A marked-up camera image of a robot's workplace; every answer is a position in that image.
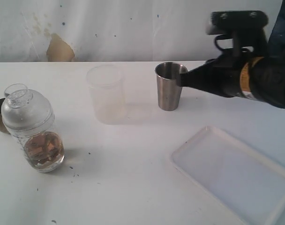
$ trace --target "plastic tray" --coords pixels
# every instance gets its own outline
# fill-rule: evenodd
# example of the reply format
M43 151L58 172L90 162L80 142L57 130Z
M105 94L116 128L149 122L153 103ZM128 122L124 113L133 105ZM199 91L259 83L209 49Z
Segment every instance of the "plastic tray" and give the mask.
M170 159L244 224L274 225L285 208L285 168L218 128L203 128Z

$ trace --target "clear plastic cup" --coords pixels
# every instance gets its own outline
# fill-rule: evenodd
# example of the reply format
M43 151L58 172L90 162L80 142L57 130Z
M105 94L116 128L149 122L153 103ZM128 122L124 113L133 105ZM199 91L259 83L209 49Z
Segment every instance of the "clear plastic cup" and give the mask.
M86 81L96 118L104 124L116 124L126 115L122 71L103 65L88 71Z

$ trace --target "glass jar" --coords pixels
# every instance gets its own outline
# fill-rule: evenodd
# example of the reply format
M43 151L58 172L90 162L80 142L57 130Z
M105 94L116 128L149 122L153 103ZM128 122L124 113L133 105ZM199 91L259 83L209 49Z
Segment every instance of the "glass jar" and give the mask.
M3 123L29 164L43 173L56 169L63 161L64 149L48 99L24 84L9 86L4 95Z

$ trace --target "amber liquid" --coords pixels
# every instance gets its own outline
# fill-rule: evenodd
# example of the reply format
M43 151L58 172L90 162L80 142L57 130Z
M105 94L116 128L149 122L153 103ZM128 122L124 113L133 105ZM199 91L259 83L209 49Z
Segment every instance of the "amber liquid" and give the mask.
M62 140L53 132L44 132L30 138L24 151L28 162L41 172L54 170L64 158Z

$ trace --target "tray rim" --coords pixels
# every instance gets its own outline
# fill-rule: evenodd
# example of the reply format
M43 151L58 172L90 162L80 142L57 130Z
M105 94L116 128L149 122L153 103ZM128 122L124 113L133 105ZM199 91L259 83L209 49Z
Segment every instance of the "tray rim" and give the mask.
M215 135L218 135L221 138L227 138L230 142L236 143L241 145L240 150L244 152L245 154L248 154L249 156L253 157L255 160L259 161L261 164L265 165L266 167L270 168L271 170L278 173L280 176L283 176L285 178L285 168L281 166L280 164L274 162L267 156L259 153L243 141L233 137L229 133L214 127L214 126L205 126L201 128L198 132L196 132L190 139L188 139L183 145L181 145L177 150L173 151L169 154L169 161L172 163L172 165L179 170L182 174L184 174L189 180L191 180L195 185L200 187L202 191L204 191L207 195L209 195L213 200L218 202L221 206L223 206L229 213L231 213L232 216L235 216L242 224L244 225L252 225L248 221L241 218L235 211L230 209L226 204L222 202L218 197L216 197L213 193L211 193L206 187L204 187L202 184L200 184L197 180L195 180L192 176L190 176L187 172L185 172L181 167L179 167L174 159L173 155L184 150L187 145L189 145L194 140L198 139L200 136L205 135L207 132L212 131L215 133ZM278 219L280 218L281 214L283 213L285 209L285 194L282 196L282 198L277 203L275 209L268 215L264 225L275 225Z

